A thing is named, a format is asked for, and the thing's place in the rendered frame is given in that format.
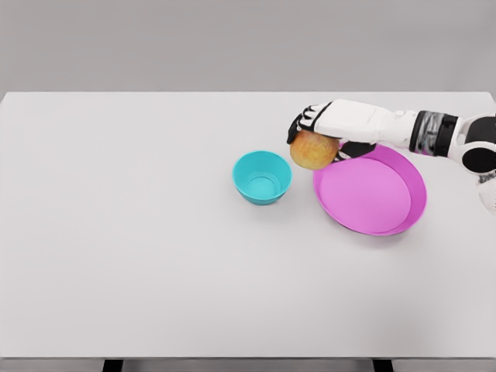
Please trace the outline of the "blue bowl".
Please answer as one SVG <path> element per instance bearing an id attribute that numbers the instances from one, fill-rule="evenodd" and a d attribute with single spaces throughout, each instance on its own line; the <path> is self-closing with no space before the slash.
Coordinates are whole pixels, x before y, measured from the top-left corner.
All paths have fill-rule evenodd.
<path id="1" fill-rule="evenodd" d="M 271 205 L 291 186 L 293 173 L 279 154 L 257 150 L 242 155 L 232 168 L 232 181 L 239 194 L 254 205 Z"/>

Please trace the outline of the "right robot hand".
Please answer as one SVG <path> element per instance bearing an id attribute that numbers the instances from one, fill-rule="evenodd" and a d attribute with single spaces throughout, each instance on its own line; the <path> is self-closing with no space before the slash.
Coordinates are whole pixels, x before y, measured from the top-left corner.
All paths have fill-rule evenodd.
<path id="1" fill-rule="evenodd" d="M 317 140 L 338 142 L 333 163 L 361 157 L 384 138 L 389 114 L 385 108 L 346 99 L 310 105 L 290 125 L 287 144 L 294 150 L 296 140 L 313 133 Z"/>

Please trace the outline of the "yellow-red apple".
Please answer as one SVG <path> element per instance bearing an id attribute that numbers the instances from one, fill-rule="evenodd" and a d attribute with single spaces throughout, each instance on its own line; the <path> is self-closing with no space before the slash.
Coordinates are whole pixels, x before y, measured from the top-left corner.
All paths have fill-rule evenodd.
<path id="1" fill-rule="evenodd" d="M 318 171 L 336 158 L 339 152 L 337 139 L 309 131 L 299 131 L 290 144 L 291 159 L 299 166 Z"/>

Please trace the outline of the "pink plate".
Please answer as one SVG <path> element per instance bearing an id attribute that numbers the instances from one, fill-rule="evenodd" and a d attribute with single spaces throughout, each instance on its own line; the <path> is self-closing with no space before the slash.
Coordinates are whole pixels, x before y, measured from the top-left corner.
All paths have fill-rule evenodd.
<path id="1" fill-rule="evenodd" d="M 410 229 L 424 214 L 428 200 L 415 165 L 382 145 L 362 157 L 315 171 L 313 187 L 331 218 L 370 236 L 392 236 Z"/>

